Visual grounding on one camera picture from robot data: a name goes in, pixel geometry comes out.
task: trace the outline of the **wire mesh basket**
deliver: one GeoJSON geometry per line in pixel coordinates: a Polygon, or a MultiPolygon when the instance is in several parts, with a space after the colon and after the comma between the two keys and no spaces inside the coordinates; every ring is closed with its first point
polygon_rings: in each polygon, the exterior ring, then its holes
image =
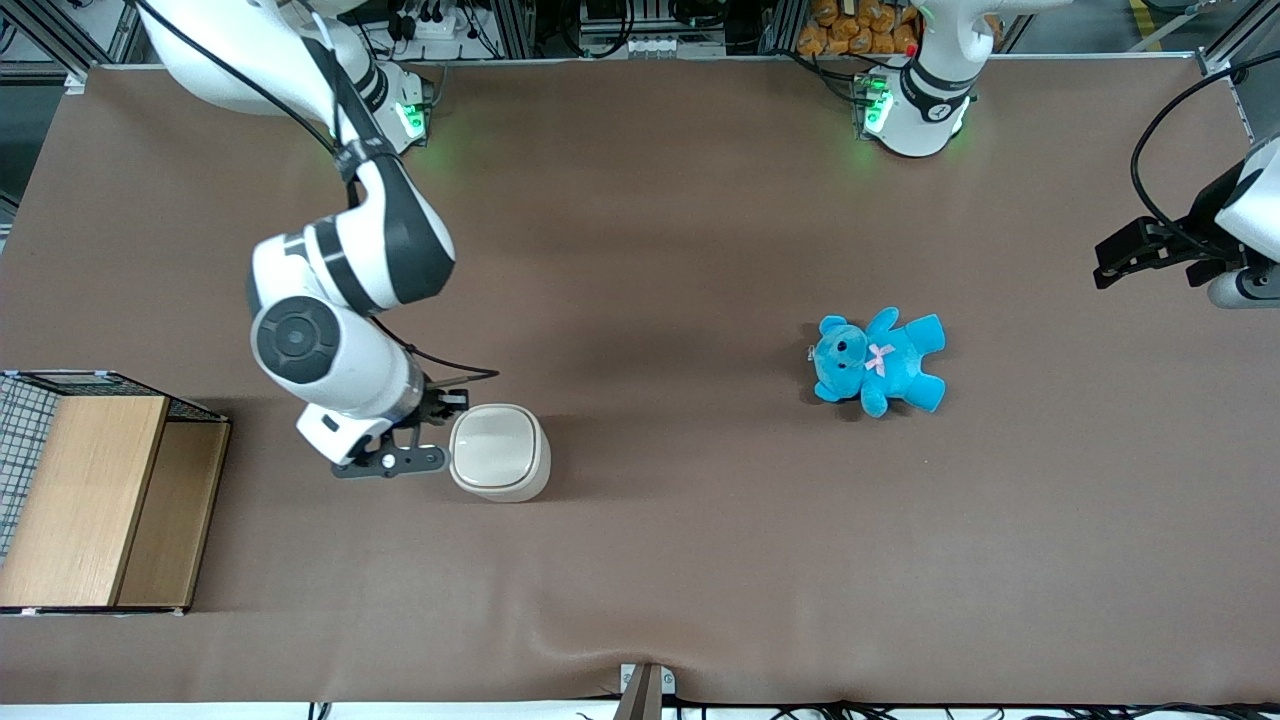
{"type": "Polygon", "coordinates": [[[5,370],[0,374],[0,566],[9,555],[58,401],[68,396],[165,396],[168,421],[227,420],[189,400],[109,370],[5,370]]]}

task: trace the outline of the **wooden board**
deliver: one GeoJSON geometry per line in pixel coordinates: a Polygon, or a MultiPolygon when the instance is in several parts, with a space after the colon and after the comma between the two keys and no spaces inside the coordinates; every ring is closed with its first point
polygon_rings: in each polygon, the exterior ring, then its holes
{"type": "Polygon", "coordinates": [[[165,425],[116,605],[191,605],[230,428],[165,425]]]}
{"type": "Polygon", "coordinates": [[[115,601],[166,397],[64,397],[0,571],[0,606],[115,601]]]}

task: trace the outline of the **brown table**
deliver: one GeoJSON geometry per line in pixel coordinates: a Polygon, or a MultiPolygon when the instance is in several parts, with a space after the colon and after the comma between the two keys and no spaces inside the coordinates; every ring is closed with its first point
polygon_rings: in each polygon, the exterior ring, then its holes
{"type": "MultiPolygon", "coordinates": [[[[0,258],[0,360],[236,428],[193,612],[0,620],[0,700],[575,697],[644,659],[722,702],[1275,700],[1280,313],[1089,274],[1196,77],[992,63],[913,161],[787,63],[458,69],[407,159],[457,273],[387,319],[541,416],[552,482],[499,506],[332,478],[255,366],[250,249],[343,199],[311,138],[92,73],[0,258]],[[888,304],[943,318],[938,414],[815,404],[814,323],[888,304]]],[[[1244,147],[1201,94],[1152,191],[1176,213],[1244,147]]]]}

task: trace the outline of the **blue teddy bear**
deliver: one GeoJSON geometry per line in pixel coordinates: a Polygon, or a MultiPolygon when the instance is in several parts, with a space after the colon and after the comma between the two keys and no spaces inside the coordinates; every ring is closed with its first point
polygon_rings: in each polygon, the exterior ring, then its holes
{"type": "Polygon", "coordinates": [[[818,324],[822,340],[813,348],[818,372],[814,392],[827,402],[840,402],[861,393],[863,410],[879,418],[890,398],[933,413],[942,402],[947,383],[920,370],[925,355],[942,350],[947,337],[937,315],[927,315],[893,329],[897,307],[881,310],[864,333],[840,315],[827,315],[818,324]]]}

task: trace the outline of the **teddy bear ear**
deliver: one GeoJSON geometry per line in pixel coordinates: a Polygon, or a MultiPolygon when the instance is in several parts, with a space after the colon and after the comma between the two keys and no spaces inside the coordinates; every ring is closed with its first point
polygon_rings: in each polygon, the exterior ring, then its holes
{"type": "Polygon", "coordinates": [[[827,402],[840,402],[841,400],[844,400],[842,397],[836,395],[833,389],[822,383],[813,386],[813,392],[814,395],[818,396],[819,400],[824,400],[827,402]]]}
{"type": "Polygon", "coordinates": [[[841,318],[840,315],[827,315],[818,323],[818,331],[822,334],[827,334],[836,328],[841,328],[849,324],[849,320],[841,318]]]}

